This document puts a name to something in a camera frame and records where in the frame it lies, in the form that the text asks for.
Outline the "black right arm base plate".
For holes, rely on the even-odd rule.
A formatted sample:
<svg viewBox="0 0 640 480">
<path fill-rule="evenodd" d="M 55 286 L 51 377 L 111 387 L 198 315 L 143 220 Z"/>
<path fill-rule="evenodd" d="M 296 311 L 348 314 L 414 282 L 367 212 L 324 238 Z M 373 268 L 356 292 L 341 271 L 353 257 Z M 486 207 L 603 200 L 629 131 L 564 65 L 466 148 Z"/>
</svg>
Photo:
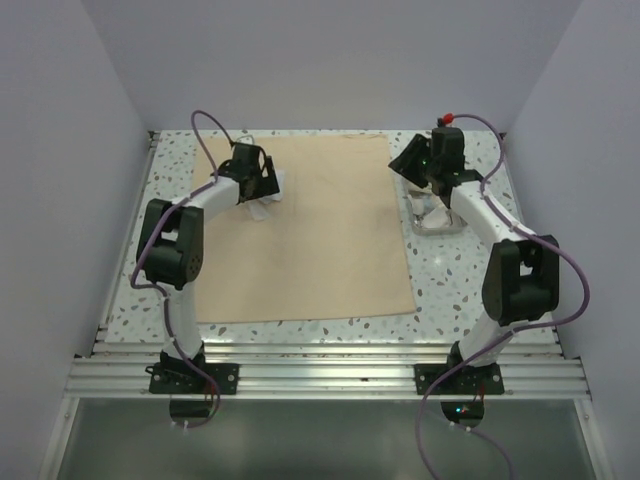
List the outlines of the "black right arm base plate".
<svg viewBox="0 0 640 480">
<path fill-rule="evenodd" d="M 414 383 L 418 395 L 424 395 L 431 385 L 448 371 L 444 364 L 415 364 Z M 431 395 L 502 395 L 505 393 L 501 370 L 493 363 L 482 367 L 465 366 L 441 380 Z"/>
</svg>

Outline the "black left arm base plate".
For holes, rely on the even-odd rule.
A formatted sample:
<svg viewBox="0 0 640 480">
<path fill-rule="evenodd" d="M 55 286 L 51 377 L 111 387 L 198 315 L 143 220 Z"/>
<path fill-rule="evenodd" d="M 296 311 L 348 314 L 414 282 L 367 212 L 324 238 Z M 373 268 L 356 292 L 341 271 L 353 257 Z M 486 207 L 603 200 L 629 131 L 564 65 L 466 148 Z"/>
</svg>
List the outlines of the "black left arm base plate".
<svg viewBox="0 0 640 480">
<path fill-rule="evenodd" d="M 197 371 L 182 359 L 162 352 L 158 362 L 145 367 L 145 372 L 150 376 L 149 392 L 168 395 L 236 394 L 240 379 L 239 364 L 207 363 L 202 353 L 191 362 Z"/>
</svg>

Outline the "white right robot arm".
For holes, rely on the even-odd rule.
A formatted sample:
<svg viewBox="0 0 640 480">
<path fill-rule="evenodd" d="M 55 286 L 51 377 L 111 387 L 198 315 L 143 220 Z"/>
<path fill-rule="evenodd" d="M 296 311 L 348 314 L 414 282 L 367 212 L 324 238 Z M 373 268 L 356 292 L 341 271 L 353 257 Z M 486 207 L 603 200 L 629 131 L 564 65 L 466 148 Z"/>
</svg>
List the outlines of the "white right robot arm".
<svg viewBox="0 0 640 480">
<path fill-rule="evenodd" d="M 463 220 L 489 252 L 481 288 L 483 311 L 470 333 L 451 348 L 445 379 L 468 392 L 481 380 L 480 367 L 497 361 L 514 334 L 555 310 L 559 303 L 558 243 L 538 237 L 500 206 L 486 179 L 465 163 L 458 128 L 438 127 L 415 135 L 389 168 L 419 188 L 428 187 Z"/>
</svg>

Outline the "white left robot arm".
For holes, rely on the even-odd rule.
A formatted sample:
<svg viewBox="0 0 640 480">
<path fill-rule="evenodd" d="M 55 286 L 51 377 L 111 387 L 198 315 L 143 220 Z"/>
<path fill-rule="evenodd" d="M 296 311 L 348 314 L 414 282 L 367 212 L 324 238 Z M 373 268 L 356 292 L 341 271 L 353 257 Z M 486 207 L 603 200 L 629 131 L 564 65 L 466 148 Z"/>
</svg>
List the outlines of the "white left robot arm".
<svg viewBox="0 0 640 480">
<path fill-rule="evenodd" d="M 130 285 L 161 296 L 165 346 L 179 361 L 172 379 L 185 392 L 201 390 L 207 367 L 196 360 L 203 340 L 196 322 L 195 281 L 204 264 L 206 223 L 238 205 L 281 193 L 272 157 L 255 144 L 234 143 L 231 158 L 186 196 L 153 199 L 144 213 Z"/>
</svg>

